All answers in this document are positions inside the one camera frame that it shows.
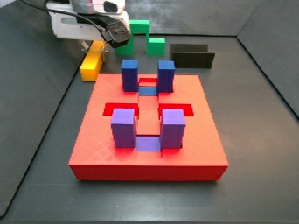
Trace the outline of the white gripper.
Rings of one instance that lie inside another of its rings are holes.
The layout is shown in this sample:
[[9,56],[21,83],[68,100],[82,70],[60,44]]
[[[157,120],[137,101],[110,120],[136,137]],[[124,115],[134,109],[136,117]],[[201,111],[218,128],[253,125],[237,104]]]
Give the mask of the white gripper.
[[[80,24],[78,14],[100,14],[118,19],[129,30],[125,0],[49,0],[45,8],[50,10],[50,25],[53,34],[60,39],[82,39],[81,50],[86,52],[90,42],[86,40],[104,40],[97,29],[90,24]],[[101,41],[101,61],[106,61],[108,44]]]

